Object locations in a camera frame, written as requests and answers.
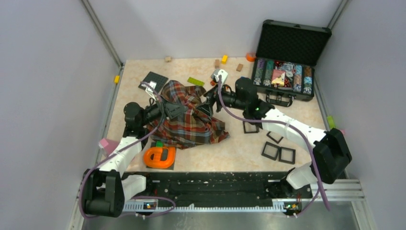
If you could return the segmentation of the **plaid flannel shirt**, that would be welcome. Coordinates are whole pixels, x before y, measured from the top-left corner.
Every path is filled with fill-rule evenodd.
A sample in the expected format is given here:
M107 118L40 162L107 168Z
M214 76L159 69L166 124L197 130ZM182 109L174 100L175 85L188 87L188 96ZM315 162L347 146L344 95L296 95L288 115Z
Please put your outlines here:
M201 96L205 92L202 86L185 86L176 80L164 85L161 97L171 103L185 105L188 110L173 119L166 119L162 124L159 124L159 120L147 124L149 132L158 127L151 139L178 149L189 149L230 138L223 121L196 109L202 103Z

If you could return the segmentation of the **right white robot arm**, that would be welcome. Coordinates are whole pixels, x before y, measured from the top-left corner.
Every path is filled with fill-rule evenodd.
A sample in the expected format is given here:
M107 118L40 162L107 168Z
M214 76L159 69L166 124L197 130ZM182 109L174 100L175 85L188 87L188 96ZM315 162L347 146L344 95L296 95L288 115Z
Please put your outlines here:
M257 89L245 77L235 83L235 91L223 90L226 75L213 75L215 86L206 92L204 108L224 109L230 116L274 132L306 150L310 163L295 167L285 176L281 192L294 197L305 185L333 184L352 161L343 133L336 128L323 130L306 125L259 99Z

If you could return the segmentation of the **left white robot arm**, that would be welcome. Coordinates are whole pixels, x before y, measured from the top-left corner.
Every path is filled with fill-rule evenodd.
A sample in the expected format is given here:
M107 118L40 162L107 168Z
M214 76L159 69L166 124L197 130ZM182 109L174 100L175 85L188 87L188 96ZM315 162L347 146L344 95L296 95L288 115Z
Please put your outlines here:
M148 198L153 194L154 186L145 176L135 174L123 178L123 174L153 134L145 126L153 121L161 123L167 118L175 118L187 110L185 105L165 100L147 108L136 102L124 106L125 127L118 146L84 175L79 193L79 210L84 218L116 218L133 196Z

